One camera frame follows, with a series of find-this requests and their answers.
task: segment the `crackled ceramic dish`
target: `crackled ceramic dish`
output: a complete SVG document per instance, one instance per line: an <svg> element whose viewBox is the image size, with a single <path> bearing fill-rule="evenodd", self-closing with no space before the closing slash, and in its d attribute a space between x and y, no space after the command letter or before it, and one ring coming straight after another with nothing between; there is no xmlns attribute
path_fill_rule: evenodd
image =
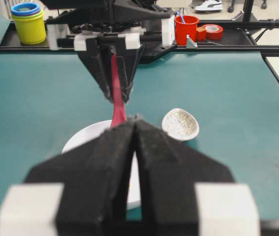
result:
<svg viewBox="0 0 279 236"><path fill-rule="evenodd" d="M187 141L198 135L199 124L187 111L174 108L164 116L162 129L176 140Z"/></svg>

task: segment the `orange block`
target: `orange block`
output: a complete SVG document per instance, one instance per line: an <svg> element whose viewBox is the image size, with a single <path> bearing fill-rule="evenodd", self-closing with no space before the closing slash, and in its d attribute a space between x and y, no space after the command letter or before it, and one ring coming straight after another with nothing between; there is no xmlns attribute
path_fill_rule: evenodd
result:
<svg viewBox="0 0 279 236"><path fill-rule="evenodd" d="M198 27L196 29L196 40L203 41L206 38L206 30L203 27Z"/></svg>

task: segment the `red cup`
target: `red cup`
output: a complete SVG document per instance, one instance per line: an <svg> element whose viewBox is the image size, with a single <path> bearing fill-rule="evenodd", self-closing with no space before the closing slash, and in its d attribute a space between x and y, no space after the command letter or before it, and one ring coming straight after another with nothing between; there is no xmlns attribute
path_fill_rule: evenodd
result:
<svg viewBox="0 0 279 236"><path fill-rule="evenodd" d="M186 37L189 37L196 42L196 28L199 19L195 16L183 16L185 24L182 23L180 16L177 16L175 21L175 39L178 45L186 45Z"/></svg>

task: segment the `white sneaker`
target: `white sneaker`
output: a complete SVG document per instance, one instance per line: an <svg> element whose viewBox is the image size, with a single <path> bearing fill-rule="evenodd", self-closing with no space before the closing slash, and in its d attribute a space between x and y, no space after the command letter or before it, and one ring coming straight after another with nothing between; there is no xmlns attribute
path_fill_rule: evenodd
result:
<svg viewBox="0 0 279 236"><path fill-rule="evenodd" d="M196 6L195 11L221 11L222 1L221 0L206 0L200 6Z"/></svg>

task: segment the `red tape roll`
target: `red tape roll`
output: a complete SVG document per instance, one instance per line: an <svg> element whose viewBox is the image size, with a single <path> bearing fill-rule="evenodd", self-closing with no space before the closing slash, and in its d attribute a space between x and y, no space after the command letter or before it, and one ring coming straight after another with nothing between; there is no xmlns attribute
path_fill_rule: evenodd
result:
<svg viewBox="0 0 279 236"><path fill-rule="evenodd" d="M221 39L223 33L223 27L213 24L203 25L202 26L206 30L206 39Z"/></svg>

